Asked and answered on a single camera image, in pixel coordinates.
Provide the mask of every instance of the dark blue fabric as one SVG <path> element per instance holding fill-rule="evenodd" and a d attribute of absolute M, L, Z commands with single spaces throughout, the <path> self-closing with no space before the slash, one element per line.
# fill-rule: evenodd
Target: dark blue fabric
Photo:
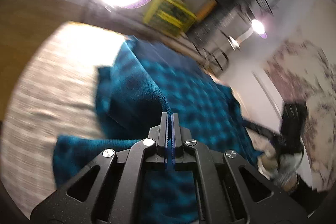
<path fill-rule="evenodd" d="M 178 113 L 180 125 L 189 128 L 192 137 L 210 149 L 234 149 L 255 164 L 258 153 L 242 126 L 240 107 L 231 89 L 217 85 L 200 69 L 194 73 L 182 66 L 153 60 L 144 51 L 139 53 L 140 44 L 136 38 L 130 38 L 122 45 L 114 66 L 99 69 L 96 110 L 102 129 L 111 140 L 84 143 L 74 137 L 59 137 L 53 157 L 57 186 L 107 148 L 107 144 L 113 149 L 120 146 L 116 139 L 125 142 L 146 138 L 149 129 L 159 125 L 163 111 Z M 177 53 L 169 51 L 178 58 Z M 168 166 L 165 171 L 147 172 L 144 183 L 141 223 L 191 223 L 197 219 L 191 172 L 175 172 Z"/>

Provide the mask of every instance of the beige bedsheet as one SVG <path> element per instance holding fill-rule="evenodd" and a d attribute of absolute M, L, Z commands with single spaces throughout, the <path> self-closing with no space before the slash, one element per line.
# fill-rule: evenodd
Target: beige bedsheet
<path fill-rule="evenodd" d="M 96 67 L 111 65 L 124 36 L 66 23 L 38 50 L 12 93 L 1 136 L 1 180 L 29 217 L 55 190 L 53 148 L 60 134 L 102 138 L 95 108 Z"/>

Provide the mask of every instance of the brown floor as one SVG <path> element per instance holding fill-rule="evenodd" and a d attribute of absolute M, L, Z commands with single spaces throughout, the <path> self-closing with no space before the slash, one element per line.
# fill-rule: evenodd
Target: brown floor
<path fill-rule="evenodd" d="M 63 22 L 79 21 L 82 7 L 64 0 L 0 0 L 0 121 L 23 68 Z"/>

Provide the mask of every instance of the silver screw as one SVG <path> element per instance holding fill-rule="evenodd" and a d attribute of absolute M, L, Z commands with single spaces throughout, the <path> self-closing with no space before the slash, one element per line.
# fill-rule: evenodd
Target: silver screw
<path fill-rule="evenodd" d="M 106 149 L 103 151 L 103 156 L 105 158 L 111 158 L 114 155 L 114 151 L 112 149 Z"/>
<path fill-rule="evenodd" d="M 225 156 L 227 156 L 230 159 L 234 159 L 237 156 L 237 152 L 234 150 L 228 150 L 225 152 Z"/>
<path fill-rule="evenodd" d="M 194 139 L 188 139 L 185 141 L 185 144 L 188 145 L 188 146 L 194 146 L 197 144 L 197 141 L 194 140 Z"/>
<path fill-rule="evenodd" d="M 153 144 L 155 143 L 155 141 L 153 140 L 153 139 L 144 139 L 143 140 L 143 144 L 145 145 L 145 146 L 152 146 Z"/>

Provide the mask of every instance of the blue garment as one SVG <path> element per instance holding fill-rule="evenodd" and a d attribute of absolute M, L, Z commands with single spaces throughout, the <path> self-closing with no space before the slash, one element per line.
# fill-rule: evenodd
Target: blue garment
<path fill-rule="evenodd" d="M 153 56 L 148 58 L 144 51 L 140 53 L 143 48 L 137 47 L 142 43 L 130 38 L 122 45 L 114 66 L 99 69 L 96 111 L 110 140 L 102 145 L 59 137 L 53 157 L 57 186 L 79 170 L 78 162 L 88 163 L 107 148 L 109 141 L 110 148 L 115 149 L 116 139 L 125 142 L 146 138 L 149 129 L 160 124 L 163 111 L 178 113 L 180 125 L 189 128 L 192 137 L 210 149 L 234 149 L 250 163 L 256 163 L 258 152 L 242 126 L 240 107 L 231 89 L 217 85 L 200 69 L 195 73 L 196 62 L 190 58 L 183 57 L 189 59 L 189 70 L 168 65 L 165 58 L 161 62 Z M 179 58 L 179 54 L 169 51 L 168 56 Z M 191 172 L 175 172 L 171 166 L 165 171 L 150 171 L 144 186 L 141 223 L 191 223 L 198 218 Z"/>

